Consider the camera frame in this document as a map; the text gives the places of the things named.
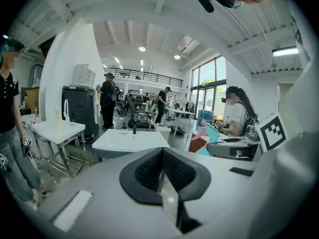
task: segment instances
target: hat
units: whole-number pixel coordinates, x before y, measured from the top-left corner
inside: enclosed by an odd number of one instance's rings
[[[105,76],[105,77],[110,77],[110,78],[112,78],[112,79],[115,78],[114,74],[112,74],[112,73],[104,74],[104,76]]]

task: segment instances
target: tree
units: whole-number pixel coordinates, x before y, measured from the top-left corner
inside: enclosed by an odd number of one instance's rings
[[[211,83],[211,82],[214,82],[215,80],[213,78],[206,78],[202,81],[202,85],[205,85],[207,83]],[[217,86],[217,89],[216,89],[216,94],[220,94],[220,92],[222,91],[221,87],[220,86]]]

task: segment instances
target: railing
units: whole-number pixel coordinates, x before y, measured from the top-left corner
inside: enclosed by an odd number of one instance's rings
[[[129,69],[118,69],[118,68],[105,68],[106,73],[112,73],[118,78],[130,78],[137,80],[144,80],[150,82],[158,82],[166,85],[181,87],[183,80],[148,72],[140,72],[136,70]]]

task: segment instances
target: brown box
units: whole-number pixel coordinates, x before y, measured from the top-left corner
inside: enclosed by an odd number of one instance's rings
[[[39,111],[39,88],[29,89],[25,91],[25,107],[31,110],[31,113],[35,113],[35,108]]]

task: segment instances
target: ceiling light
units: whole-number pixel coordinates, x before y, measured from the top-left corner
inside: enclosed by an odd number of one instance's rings
[[[285,56],[285,55],[293,55],[298,54],[299,51],[296,46],[281,48],[281,49],[275,49],[273,50],[273,56],[279,57],[279,56]]]

